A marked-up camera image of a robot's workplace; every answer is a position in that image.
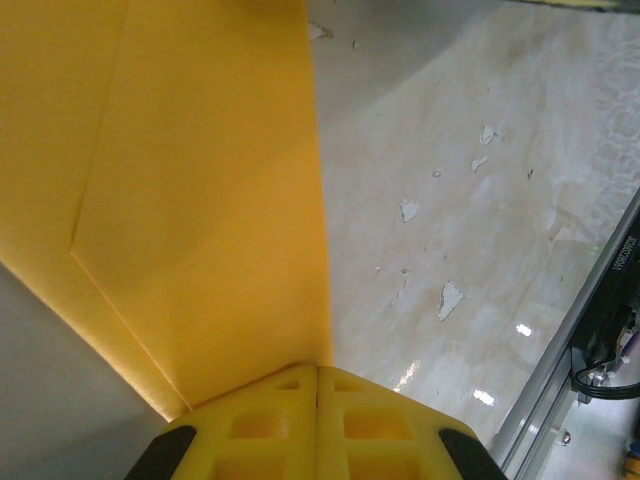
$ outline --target glossy floor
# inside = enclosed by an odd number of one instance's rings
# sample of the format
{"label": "glossy floor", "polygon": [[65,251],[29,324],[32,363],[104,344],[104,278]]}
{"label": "glossy floor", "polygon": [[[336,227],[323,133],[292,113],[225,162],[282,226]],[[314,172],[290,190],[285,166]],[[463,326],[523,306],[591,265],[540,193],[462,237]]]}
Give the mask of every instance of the glossy floor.
{"label": "glossy floor", "polygon": [[640,18],[309,7],[336,362],[488,444],[640,184]]}

